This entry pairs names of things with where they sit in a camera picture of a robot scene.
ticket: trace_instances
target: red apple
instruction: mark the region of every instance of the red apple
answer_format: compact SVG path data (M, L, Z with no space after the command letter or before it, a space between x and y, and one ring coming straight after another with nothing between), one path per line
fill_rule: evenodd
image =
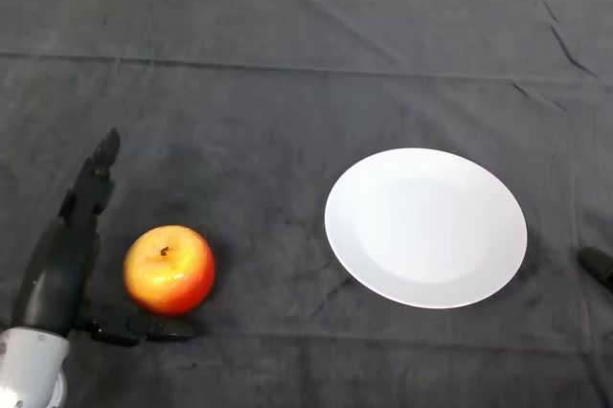
M214 278L211 248L201 235L183 226L162 226L143 234L124 263L128 293L156 314L179 315L196 307Z

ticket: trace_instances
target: dark gray tablecloth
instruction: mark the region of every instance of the dark gray tablecloth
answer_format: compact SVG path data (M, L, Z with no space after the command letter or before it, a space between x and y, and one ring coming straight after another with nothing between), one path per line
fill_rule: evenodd
M215 249L187 344L75 333L69 407L610 407L613 0L0 0L0 320L83 158L124 146L88 296L157 225ZM323 228L341 172L433 147L496 174L530 232L477 305L401 306Z

